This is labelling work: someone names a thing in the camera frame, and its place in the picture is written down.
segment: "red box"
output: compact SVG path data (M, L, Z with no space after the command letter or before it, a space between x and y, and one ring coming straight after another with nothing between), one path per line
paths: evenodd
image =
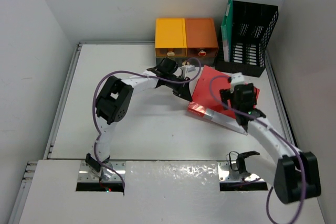
M223 106L220 103L216 102L216 100L210 94L209 84L210 81L216 76L229 77L227 74L221 73L211 67L204 66L202 74L198 79L193 93L193 101L189 103L187 110L203 117L205 110L211 109L235 119L235 113L232 110L224 110ZM228 82L227 78L218 78L212 83L212 90L218 100L221 100L219 90L229 88L230 83ZM256 88L256 90L258 99L260 90L258 88Z

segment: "green folder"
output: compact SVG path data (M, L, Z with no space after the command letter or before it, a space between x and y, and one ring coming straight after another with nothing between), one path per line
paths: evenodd
M232 21L233 21L233 1L229 0L226 6L226 12L222 21L222 40L224 60L230 61L231 37L232 37Z

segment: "metal plate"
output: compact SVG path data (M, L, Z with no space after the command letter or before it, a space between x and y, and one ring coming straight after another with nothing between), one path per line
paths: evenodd
M233 172L230 169L229 161L218 162L218 177L221 183L242 183L242 176L238 172ZM250 174L248 177L244 178L244 182L250 182L259 178L256 174ZM256 183L264 183L263 179L256 181Z
M109 161L107 164L109 167L113 167L113 169L121 175L123 179L125 179L126 173L126 162L125 161ZM109 170L111 176L102 180L103 182L110 182L110 183L120 183L121 179L118 175L113 173ZM85 163L85 161L80 162L80 168L78 173L78 183L92 183L92 182L99 182L99 176L94 173L91 168Z

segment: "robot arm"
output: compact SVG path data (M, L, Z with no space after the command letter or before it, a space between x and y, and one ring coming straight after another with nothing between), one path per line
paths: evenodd
M126 79L120 79L111 76L106 80L96 98L96 115L106 121L106 123L103 123L104 126L101 126L102 134L96 143L97 155L100 161L104 162L109 159L112 132L117 123L125 117L134 94L148 89L156 89L160 86L167 86L173 90L174 95L184 100L192 101L189 83L180 84L179 82L190 80L186 77L186 74L194 71L195 67L193 65L182 66L180 76L174 74L177 69L177 62L165 58L156 67L144 71L141 77L131 76ZM86 156L86 163L97 174L101 174L102 167L95 158L93 146Z
M229 101L233 109L256 118L254 120L236 113L238 124L258 140L273 159L273 162L268 161L256 151L240 153L237 156L237 169L234 172L259 175L274 187L278 198L284 204L298 201L302 186L301 170L293 148L299 153L303 162L307 182L306 198L319 196L321 185L317 158L311 152L304 153L293 145L291 145L292 148L289 147L288 144L275 136L275 129L267 120L266 115L255 108L257 99L253 84L245 84L241 73L233 74L229 81L231 83L230 89L220 90L222 102L228 104Z

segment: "cable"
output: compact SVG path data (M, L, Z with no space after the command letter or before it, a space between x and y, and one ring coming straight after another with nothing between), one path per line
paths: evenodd
M103 184L101 183L101 179L99 179L99 186L100 186L101 188L103 188L105 191L112 191L111 188L108 188L107 186L105 186L105 185L103 185Z
M101 136L101 130L99 129L98 127L98 123L97 123L97 119L96 119L96 99L97 99L97 94L98 94L98 91L99 91L99 88L100 86L103 84L103 82L111 77L111 76L114 76L115 74L118 74L118 73L127 73L127 74L132 74L132 75L135 75L135 76L139 76L139 77L143 77L143 78L153 78L153 79L159 79L159 80L162 80L162 81L166 81L166 82L170 82L170 83L174 83L174 84L185 84L185 83L189 83L193 80L195 80L198 75L201 73L201 67L202 67L202 64L201 62L197 59L197 58L189 58L187 61L190 61L190 60L196 60L197 63L198 63L198 73L196 74L195 77L191 78L190 80L187 80L187 81L171 81L171 80L167 80L167 79L164 79L162 77L158 77L158 76L144 76L142 74L139 74L139 73L134 73L134 72L131 72L131 71L125 71L125 70L119 70L119 71L114 71L114 72L111 72L107 75L105 75L97 84L97 87L94 91L94 94L93 94L93 101L92 101L92 117L93 117L93 123L94 123L94 126L96 127L96 130L98 131L98 136L96 138L96 141L93 145L93 153L94 153L94 156L95 156L95 159L96 161L98 162L99 165L101 165L102 167L105 167L106 169L109 169L111 170L113 173L115 173L121 180L121 183L122 183L122 188L125 189L125 181L124 179L122 178L122 176L117 173L113 168L103 164L103 162L99 159L98 157L98 154L97 154L97 142L99 141L100 139L100 136Z
M247 118L250 118L256 122L258 122L260 125L264 126L264 127L268 127L268 125L262 121L260 121L257 117L255 116L252 116L250 114L247 114L247 113L244 113L244 112L241 112L239 110L236 110L234 108L231 108L229 106L227 106L226 104L224 104L222 101L220 101L214 94L213 90L212 90L212 83L219 79L219 78L225 78L225 79L228 79L228 77L226 76L215 76L214 78L211 79L210 83L209 83L209 91L210 91L210 94L211 96L215 99L216 102L218 102L219 104L221 104L223 107L225 107L226 109L228 110L231 110L233 112L235 112L236 114L239 114L239 115L243 115ZM305 168L303 166L303 162L302 162L302 159L300 157L300 154L297 152L297 150L290 144L287 142L287 140L282 137L278 132L276 132L273 128L270 128L269 129L270 132L277 138L279 138L280 140L282 140L283 142L285 142L289 148L291 148L291 150L294 152L296 158L298 159L298 162L299 162L299 165L300 165L300 169L301 169L301 197L300 197L300 204L298 206L298 209L294 215L294 217L288 222L288 224L293 224L297 221L297 219L299 218L300 214L301 214L301 211L302 211L302 208L303 208L303 203L305 201L305 198L306 198L306 189L307 189L307 182L306 182L306 174L305 174ZM269 213L269 199L270 199L270 195L273 191L273 187L271 187L271 189L269 190L268 192L268 195L267 195L267 200L266 200L266 213L267 213L267 217L269 218L269 220L273 223L273 224L279 224L277 222L275 222L273 220L273 218L271 217L270 213Z
M251 180L251 181L249 181L249 182L242 182L242 183L239 183L239 184L234 184L234 185L232 185L232 186L230 186L230 187L246 186L246 185L253 184L254 182L257 182L257 181L259 181L259 180L261 180L261 178L256 178L256 179Z
M237 153L237 155L239 155L239 153L238 152L236 152L236 151L231 151L231 152L229 152L229 163L230 163L230 168L231 168L231 170L233 170L233 168L232 168L232 161L231 161L231 153Z

